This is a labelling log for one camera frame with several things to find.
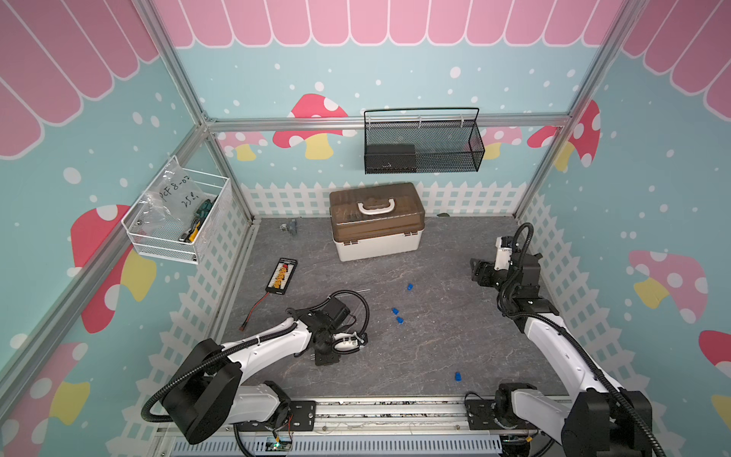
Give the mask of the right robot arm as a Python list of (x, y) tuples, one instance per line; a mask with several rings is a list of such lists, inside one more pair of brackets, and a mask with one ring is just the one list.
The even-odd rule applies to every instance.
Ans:
[(496, 289), (500, 313), (546, 358), (571, 400), (562, 404), (522, 382), (502, 383), (492, 416), (509, 430), (523, 423), (544, 432), (567, 456), (663, 456), (647, 397), (607, 374), (540, 297), (539, 256), (503, 249), (493, 262), (473, 259), (473, 281)]

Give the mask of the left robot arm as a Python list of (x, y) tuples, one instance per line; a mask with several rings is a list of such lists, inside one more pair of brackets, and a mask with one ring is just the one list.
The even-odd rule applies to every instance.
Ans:
[(369, 342), (366, 314), (361, 327), (336, 291), (319, 305), (287, 312), (281, 324), (253, 336), (218, 344), (200, 341), (163, 387), (142, 405), (150, 424), (173, 423), (190, 445), (209, 439), (224, 426), (263, 426), (274, 437), (294, 424), (295, 403), (273, 381), (247, 379), (289, 356), (313, 350), (318, 367), (338, 363)]

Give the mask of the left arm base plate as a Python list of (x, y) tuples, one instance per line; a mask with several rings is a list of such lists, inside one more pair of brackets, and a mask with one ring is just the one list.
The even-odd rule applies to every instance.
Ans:
[(246, 432), (312, 431), (314, 429), (316, 407), (317, 403), (315, 401), (290, 401), (279, 406), (267, 420), (263, 422), (243, 422), (238, 424), (237, 428)]

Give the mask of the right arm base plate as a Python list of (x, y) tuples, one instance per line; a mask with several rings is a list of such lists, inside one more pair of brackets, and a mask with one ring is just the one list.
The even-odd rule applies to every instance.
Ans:
[(493, 400), (480, 400), (468, 398), (464, 401), (466, 417), (470, 430), (497, 430), (504, 432), (516, 432), (525, 430), (535, 432), (537, 428), (522, 419), (500, 419), (496, 416)]

